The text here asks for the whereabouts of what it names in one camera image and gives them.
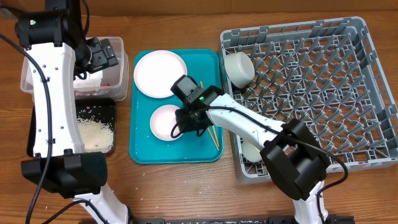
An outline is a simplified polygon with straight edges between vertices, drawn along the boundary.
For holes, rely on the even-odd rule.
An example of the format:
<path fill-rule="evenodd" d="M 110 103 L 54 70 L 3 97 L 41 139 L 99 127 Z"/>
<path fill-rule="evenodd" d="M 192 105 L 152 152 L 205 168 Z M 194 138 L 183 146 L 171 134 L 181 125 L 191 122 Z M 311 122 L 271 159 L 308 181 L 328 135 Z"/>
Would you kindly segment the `pile of rice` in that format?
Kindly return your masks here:
<path fill-rule="evenodd" d="M 85 152 L 110 153 L 114 147 L 112 106 L 83 106 L 77 111 L 77 124 Z"/>

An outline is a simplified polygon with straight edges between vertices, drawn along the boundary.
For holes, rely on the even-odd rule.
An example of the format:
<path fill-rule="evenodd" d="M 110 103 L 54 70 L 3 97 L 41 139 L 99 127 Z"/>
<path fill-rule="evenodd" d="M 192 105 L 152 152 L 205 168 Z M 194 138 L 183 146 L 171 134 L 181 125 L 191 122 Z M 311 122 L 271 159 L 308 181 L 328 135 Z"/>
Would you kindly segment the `white napkin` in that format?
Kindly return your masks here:
<path fill-rule="evenodd" d="M 103 72 L 98 71 L 95 73 L 88 73 L 87 78 L 82 80 L 76 78 L 73 81 L 74 88 L 96 88 L 101 86 L 101 82 L 103 79 Z"/>

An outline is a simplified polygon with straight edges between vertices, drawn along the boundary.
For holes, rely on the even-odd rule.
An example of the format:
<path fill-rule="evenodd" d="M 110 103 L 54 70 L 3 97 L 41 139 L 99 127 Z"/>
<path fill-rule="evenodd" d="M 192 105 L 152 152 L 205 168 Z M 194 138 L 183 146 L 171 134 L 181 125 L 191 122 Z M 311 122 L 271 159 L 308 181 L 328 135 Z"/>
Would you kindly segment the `pale green bowl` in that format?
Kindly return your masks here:
<path fill-rule="evenodd" d="M 244 88 L 255 77 L 254 65 L 244 52 L 226 55 L 224 67 L 231 83 L 238 88 Z"/>

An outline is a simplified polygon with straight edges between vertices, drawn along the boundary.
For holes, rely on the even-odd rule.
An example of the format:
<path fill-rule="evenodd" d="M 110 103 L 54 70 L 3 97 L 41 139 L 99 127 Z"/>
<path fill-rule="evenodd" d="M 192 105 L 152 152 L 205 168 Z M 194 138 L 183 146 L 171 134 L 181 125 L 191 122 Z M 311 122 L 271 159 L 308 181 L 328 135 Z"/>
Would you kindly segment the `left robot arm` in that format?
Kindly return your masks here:
<path fill-rule="evenodd" d="M 33 158 L 22 175 L 38 190 L 81 205 L 98 223 L 133 223 L 130 209 L 107 183 L 102 152 L 86 152 L 78 129 L 73 80 L 118 64 L 107 39 L 86 38 L 84 1 L 47 1 L 41 12 L 21 14 L 18 50 L 29 61 L 34 87 Z"/>

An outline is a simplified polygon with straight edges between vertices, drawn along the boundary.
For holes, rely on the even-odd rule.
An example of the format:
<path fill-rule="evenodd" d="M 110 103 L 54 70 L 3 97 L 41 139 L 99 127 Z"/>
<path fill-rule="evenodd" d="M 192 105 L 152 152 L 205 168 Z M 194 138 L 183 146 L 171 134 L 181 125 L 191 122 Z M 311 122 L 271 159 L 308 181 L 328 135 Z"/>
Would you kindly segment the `white cup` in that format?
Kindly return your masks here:
<path fill-rule="evenodd" d="M 250 162 L 260 162 L 262 157 L 260 150 L 253 146 L 250 142 L 244 141 L 241 144 L 242 155 Z"/>

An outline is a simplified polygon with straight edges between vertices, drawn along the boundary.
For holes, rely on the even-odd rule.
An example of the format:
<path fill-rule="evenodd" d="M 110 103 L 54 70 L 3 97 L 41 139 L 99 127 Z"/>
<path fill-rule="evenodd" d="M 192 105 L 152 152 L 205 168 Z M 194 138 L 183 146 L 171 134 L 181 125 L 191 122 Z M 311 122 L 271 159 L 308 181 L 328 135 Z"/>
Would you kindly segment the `small pink rice plate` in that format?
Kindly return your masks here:
<path fill-rule="evenodd" d="M 175 112 L 179 109 L 175 105 L 163 105 L 157 108 L 150 118 L 150 130 L 152 134 L 163 141 L 173 141 L 179 138 L 177 134 L 180 132 L 179 128 L 174 129 L 173 135 L 171 136 L 172 128 L 176 125 Z"/>

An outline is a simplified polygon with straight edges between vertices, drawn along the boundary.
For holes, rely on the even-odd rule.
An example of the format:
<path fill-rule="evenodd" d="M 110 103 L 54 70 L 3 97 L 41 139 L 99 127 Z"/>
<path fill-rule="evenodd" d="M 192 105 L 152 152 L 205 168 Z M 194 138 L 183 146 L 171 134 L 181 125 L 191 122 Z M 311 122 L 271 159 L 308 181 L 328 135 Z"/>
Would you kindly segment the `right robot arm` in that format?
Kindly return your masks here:
<path fill-rule="evenodd" d="M 232 131 L 255 147 L 273 183 L 293 200 L 296 223 L 326 223 L 321 194 L 330 161 L 303 122 L 266 118 L 214 85 L 203 89 L 187 75 L 170 90 L 183 103 L 175 112 L 172 138 L 188 132 L 200 137 L 210 126 Z"/>

